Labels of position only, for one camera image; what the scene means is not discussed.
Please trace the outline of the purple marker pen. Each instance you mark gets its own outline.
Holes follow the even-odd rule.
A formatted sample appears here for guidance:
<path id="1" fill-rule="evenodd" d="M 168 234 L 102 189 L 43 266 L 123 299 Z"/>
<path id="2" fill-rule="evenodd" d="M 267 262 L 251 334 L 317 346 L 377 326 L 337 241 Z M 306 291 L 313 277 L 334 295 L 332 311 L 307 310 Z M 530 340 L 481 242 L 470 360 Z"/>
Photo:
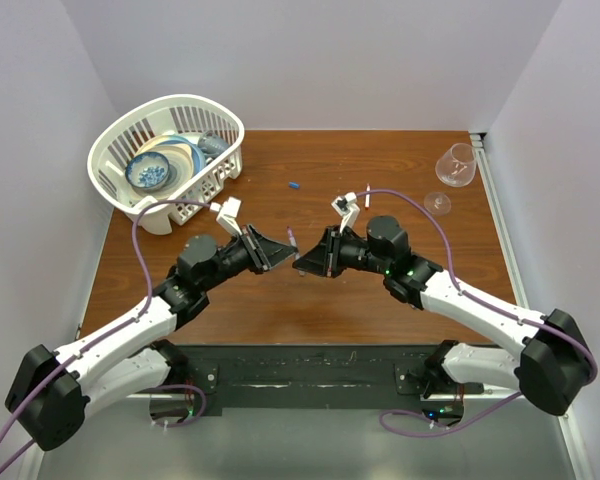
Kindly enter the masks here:
<path id="1" fill-rule="evenodd" d="M 291 228 L 291 227 L 289 227 L 289 226 L 287 226 L 287 234 L 288 234 L 288 237 L 289 237 L 290 244 L 291 244 L 291 245 L 292 245 L 294 248 L 296 248 L 296 249 L 297 249 L 297 248 L 298 248 L 298 245 L 297 245 L 297 241 L 296 241 L 296 238 L 295 238 L 294 232 L 293 232 L 292 228 Z"/>

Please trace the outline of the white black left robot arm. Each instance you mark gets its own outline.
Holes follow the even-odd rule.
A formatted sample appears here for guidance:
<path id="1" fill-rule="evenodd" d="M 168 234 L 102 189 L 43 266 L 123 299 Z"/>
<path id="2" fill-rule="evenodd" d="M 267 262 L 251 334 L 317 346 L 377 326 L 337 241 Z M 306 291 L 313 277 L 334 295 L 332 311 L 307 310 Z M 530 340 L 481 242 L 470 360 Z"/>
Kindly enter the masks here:
<path id="1" fill-rule="evenodd" d="M 187 368 L 166 336 L 208 306 L 210 290 L 244 271 L 267 273 L 297 251 L 252 225 L 224 246 L 208 234 L 189 238 L 166 278 L 123 315 L 80 340 L 54 349 L 39 344 L 24 355 L 5 400 L 11 421 L 51 451 L 128 395 L 180 390 Z"/>

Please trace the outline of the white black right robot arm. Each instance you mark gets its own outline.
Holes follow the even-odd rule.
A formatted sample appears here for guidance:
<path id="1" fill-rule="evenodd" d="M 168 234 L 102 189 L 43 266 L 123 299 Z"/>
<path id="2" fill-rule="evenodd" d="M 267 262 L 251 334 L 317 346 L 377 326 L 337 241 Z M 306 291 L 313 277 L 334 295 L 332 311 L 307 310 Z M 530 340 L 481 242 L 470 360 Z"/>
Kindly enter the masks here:
<path id="1" fill-rule="evenodd" d="M 376 216 L 359 236 L 330 226 L 319 243 L 293 263 L 296 270 L 335 278 L 347 269 L 380 274 L 393 298 L 450 318 L 493 342 L 491 348 L 448 341 L 428 359 L 425 379 L 439 393 L 458 383 L 483 383 L 520 392 L 541 411 L 561 416 L 596 368 L 576 320 L 493 297 L 414 253 L 392 216 Z"/>

